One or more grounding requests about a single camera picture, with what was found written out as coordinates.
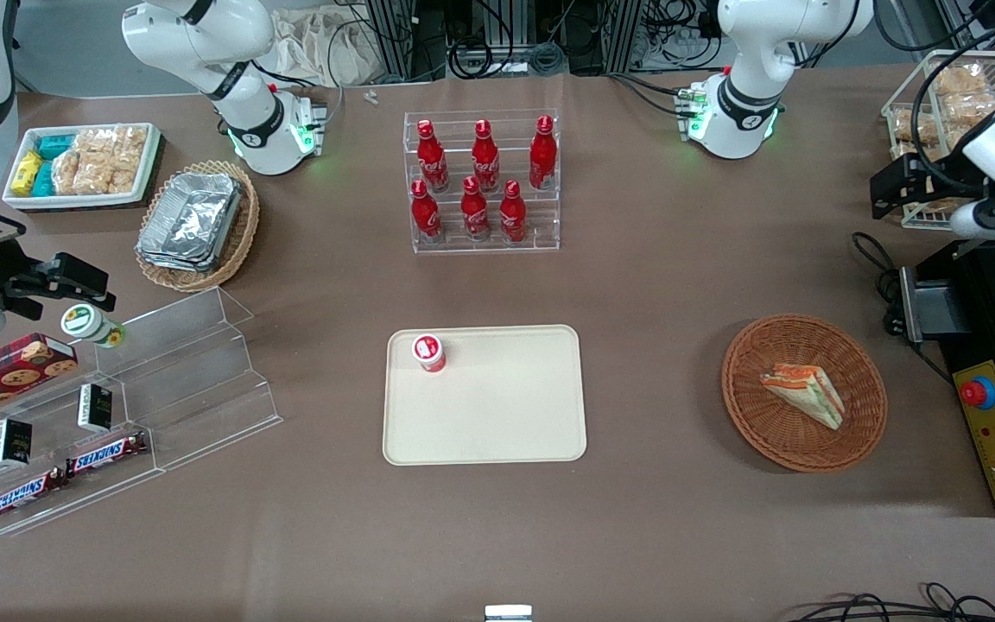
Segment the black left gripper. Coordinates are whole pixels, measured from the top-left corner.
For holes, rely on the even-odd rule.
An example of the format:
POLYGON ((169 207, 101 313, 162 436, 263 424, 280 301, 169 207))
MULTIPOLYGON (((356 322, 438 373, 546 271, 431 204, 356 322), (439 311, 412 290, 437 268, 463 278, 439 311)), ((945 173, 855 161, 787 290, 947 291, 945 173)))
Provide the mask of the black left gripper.
POLYGON ((873 220, 949 220, 962 205, 985 196, 985 174, 965 155, 932 162, 895 159, 870 178, 873 220))

